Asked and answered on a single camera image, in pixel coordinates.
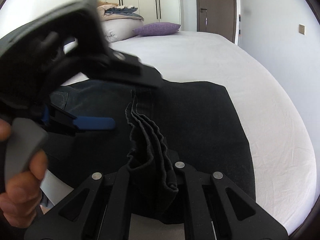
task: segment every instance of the white pillow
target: white pillow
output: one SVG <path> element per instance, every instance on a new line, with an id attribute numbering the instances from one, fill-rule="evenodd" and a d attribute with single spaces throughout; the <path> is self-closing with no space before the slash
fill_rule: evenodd
<path id="1" fill-rule="evenodd" d="M 103 34 L 108 42 L 123 41 L 137 36 L 132 30 L 143 26 L 142 20 L 114 19 L 101 22 Z"/>

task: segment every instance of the black fabric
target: black fabric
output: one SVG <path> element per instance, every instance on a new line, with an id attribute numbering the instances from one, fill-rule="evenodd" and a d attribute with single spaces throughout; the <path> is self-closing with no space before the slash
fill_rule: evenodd
<path id="1" fill-rule="evenodd" d="M 68 93 L 55 91 L 50 95 L 50 99 L 57 107 L 64 109 L 68 100 Z"/>
<path id="2" fill-rule="evenodd" d="M 131 89 L 93 80 L 58 89 L 58 92 L 68 93 L 64 110 L 75 116 L 112 117 L 116 129 L 89 131 L 75 137 L 50 133 L 44 150 L 49 159 L 48 169 L 53 174 L 75 188 L 94 172 L 108 174 L 126 165 L 131 149 L 131 127 L 124 111 L 131 101 Z"/>
<path id="3" fill-rule="evenodd" d="M 222 171 L 255 199 L 249 143 L 224 87 L 164 82 L 158 90 L 135 90 L 88 80 L 58 92 L 68 93 L 65 110 L 71 114 L 112 117 L 117 125 L 115 131 L 85 132 L 75 138 L 50 134 L 45 146 L 49 170 L 70 186 L 77 187 L 97 171 L 119 170 L 128 156 L 138 186 L 132 195 L 133 212 L 163 223 L 182 223 L 183 190 L 177 194 L 170 156 L 198 171 Z"/>
<path id="4" fill-rule="evenodd" d="M 149 102 L 139 102 L 139 105 L 142 103 L 146 107 L 150 105 Z M 128 170 L 152 209 L 163 213 L 178 193 L 177 179 L 159 127 L 138 113 L 137 107 L 138 97 L 132 91 L 132 101 L 125 111 L 128 124 L 132 126 Z"/>

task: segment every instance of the mattress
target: mattress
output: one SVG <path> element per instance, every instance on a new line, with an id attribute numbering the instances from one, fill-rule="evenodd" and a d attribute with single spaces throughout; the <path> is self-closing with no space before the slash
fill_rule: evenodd
<path id="1" fill-rule="evenodd" d="M 249 140 L 256 202 L 289 234 L 304 221 L 315 199 L 313 147 L 292 101 L 258 61 L 211 33 L 135 37 L 110 46 L 137 55 L 166 80 L 209 81 L 225 86 Z M 85 79 L 79 74 L 65 85 Z M 72 190 L 50 172 L 41 187 L 54 204 Z"/>

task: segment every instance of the light switch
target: light switch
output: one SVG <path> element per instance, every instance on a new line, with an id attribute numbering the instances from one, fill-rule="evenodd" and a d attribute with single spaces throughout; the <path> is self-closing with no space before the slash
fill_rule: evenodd
<path id="1" fill-rule="evenodd" d="M 299 24 L 299 32 L 303 35 L 305 35 L 306 27 L 304 25 Z"/>

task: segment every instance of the metal screw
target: metal screw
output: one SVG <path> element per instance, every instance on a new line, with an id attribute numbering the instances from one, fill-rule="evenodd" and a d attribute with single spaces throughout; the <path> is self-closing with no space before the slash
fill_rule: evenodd
<path id="1" fill-rule="evenodd" d="M 176 162 L 174 165 L 179 169 L 182 169 L 185 166 L 183 162 Z"/>
<path id="2" fill-rule="evenodd" d="M 216 172 L 213 173 L 213 177 L 215 179 L 222 179 L 223 174 L 220 171 L 216 171 Z"/>
<path id="3" fill-rule="evenodd" d="M 115 55 L 119 60 L 125 60 L 125 55 L 123 55 L 119 51 L 114 51 L 113 55 Z"/>
<path id="4" fill-rule="evenodd" d="M 95 180 L 98 180 L 102 178 L 102 174 L 100 172 L 95 172 L 91 177 Z"/>

